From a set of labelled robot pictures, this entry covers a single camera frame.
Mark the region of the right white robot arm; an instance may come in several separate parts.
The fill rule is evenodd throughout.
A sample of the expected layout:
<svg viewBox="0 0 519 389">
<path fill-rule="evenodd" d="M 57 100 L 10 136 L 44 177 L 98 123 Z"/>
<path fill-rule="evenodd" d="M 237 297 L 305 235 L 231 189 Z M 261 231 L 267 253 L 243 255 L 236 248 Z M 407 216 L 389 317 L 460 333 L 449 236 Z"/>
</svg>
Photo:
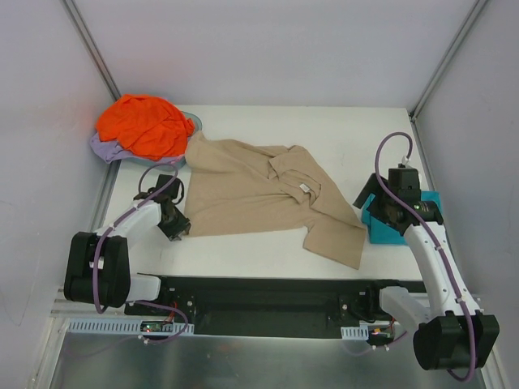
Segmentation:
<svg viewBox="0 0 519 389">
<path fill-rule="evenodd" d="M 414 355 L 425 370 L 484 367 L 500 333 L 484 314 L 457 269 L 437 203 L 422 197 L 418 170 L 399 165 L 383 178 L 373 173 L 354 201 L 397 231 L 418 264 L 429 306 L 403 286 L 384 286 L 365 299 L 373 319 L 393 316 L 413 336 Z"/>
</svg>

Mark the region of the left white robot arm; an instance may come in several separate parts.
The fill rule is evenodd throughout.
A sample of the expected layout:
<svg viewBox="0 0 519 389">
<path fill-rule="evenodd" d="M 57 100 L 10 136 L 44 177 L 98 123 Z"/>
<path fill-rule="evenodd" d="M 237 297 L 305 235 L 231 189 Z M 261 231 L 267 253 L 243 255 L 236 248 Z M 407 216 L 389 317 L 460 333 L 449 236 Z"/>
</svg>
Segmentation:
<svg viewBox="0 0 519 389">
<path fill-rule="evenodd" d="M 172 297 L 161 289 L 158 276 L 131 270 L 130 248 L 157 228 L 168 240 L 178 240 L 191 228 L 179 210 L 184 184 L 161 174 L 154 187 L 140 191 L 117 219 L 94 232 L 78 232 L 71 239 L 63 287 L 68 301 L 93 304 L 103 310 L 143 301 L 154 315 L 165 314 Z"/>
</svg>

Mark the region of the beige t shirt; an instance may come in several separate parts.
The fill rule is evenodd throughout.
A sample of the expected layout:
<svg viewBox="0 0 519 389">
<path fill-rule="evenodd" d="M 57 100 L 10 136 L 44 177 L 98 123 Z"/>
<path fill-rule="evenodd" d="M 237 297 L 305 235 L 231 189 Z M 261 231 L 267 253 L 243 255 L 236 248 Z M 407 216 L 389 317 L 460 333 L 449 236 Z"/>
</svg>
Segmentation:
<svg viewBox="0 0 519 389">
<path fill-rule="evenodd" d="M 358 269 L 367 231 L 301 146 L 253 146 L 196 134 L 185 154 L 193 237 L 306 228 L 303 248 Z"/>
</svg>

